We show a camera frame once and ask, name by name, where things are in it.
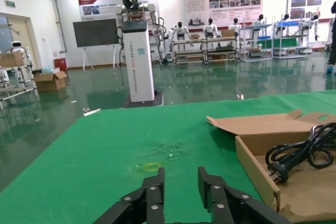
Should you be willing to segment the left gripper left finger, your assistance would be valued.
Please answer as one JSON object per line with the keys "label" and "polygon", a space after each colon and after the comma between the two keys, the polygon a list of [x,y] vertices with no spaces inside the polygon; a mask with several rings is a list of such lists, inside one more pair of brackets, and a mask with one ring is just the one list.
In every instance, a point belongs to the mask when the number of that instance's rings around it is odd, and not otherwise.
{"label": "left gripper left finger", "polygon": [[164,168],[155,176],[147,177],[142,185],[105,211],[94,223],[165,223]]}

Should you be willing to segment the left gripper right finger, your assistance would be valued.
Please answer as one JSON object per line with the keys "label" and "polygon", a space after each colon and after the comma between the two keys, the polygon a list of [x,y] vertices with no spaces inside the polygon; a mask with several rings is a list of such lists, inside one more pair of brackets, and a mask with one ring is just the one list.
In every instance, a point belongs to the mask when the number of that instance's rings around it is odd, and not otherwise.
{"label": "left gripper right finger", "polygon": [[290,223],[263,202],[229,186],[222,177],[209,174],[203,166],[197,172],[198,191],[212,223]]}

